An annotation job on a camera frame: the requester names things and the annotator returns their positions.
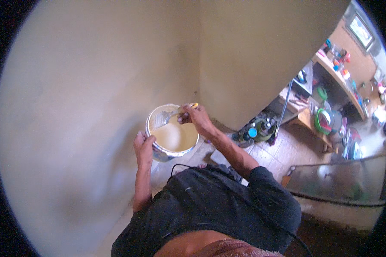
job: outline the metal pot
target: metal pot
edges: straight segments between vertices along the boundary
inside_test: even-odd
[[[180,107],[179,105],[167,104],[167,105],[159,106],[156,109],[152,110],[150,112],[149,116],[147,117],[147,120],[146,120],[146,134],[147,134],[147,136],[151,136],[151,132],[152,132],[151,129],[153,127],[152,125],[153,125],[153,120],[154,120],[155,115],[159,114],[162,111],[171,112],[171,111],[178,109],[179,107]],[[197,133],[197,138],[196,138],[195,143],[189,149],[186,149],[186,150],[181,151],[181,152],[170,151],[170,150],[165,149],[164,147],[160,146],[156,142],[154,142],[153,143],[153,159],[155,159],[158,162],[167,162],[167,161],[170,161],[171,159],[174,159],[176,157],[182,157],[186,153],[193,150],[193,148],[196,146],[198,141],[199,141],[199,133]]]

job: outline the left hand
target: left hand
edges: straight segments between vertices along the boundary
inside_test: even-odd
[[[133,142],[134,152],[137,158],[137,167],[151,167],[153,163],[153,143],[156,137],[147,137],[145,132],[139,131]]]

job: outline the hand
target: hand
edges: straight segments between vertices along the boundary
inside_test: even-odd
[[[133,142],[134,152],[137,158],[137,167],[151,167],[153,163],[153,143],[156,137],[151,135],[147,137],[145,132],[139,131]]]
[[[184,113],[179,114],[177,121],[180,124],[193,123],[197,132],[209,139],[215,131],[215,127],[211,123],[205,108],[202,105],[197,106],[195,109],[189,105],[183,105],[182,108]]]

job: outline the right hand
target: right hand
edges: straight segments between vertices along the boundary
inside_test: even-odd
[[[193,123],[199,134],[210,139],[210,136],[215,131],[215,126],[211,123],[205,108],[199,105],[193,109],[186,104],[182,106],[182,109],[184,113],[179,114],[177,121],[180,124]]]

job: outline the person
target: person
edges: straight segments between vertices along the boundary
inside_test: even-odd
[[[290,233],[300,225],[299,203],[271,172],[211,123],[203,106],[184,105],[183,111],[178,121],[193,123],[249,184],[238,183],[220,166],[190,167],[171,176],[153,199],[155,137],[139,132],[134,140],[134,214],[113,243],[111,255],[282,256]]]

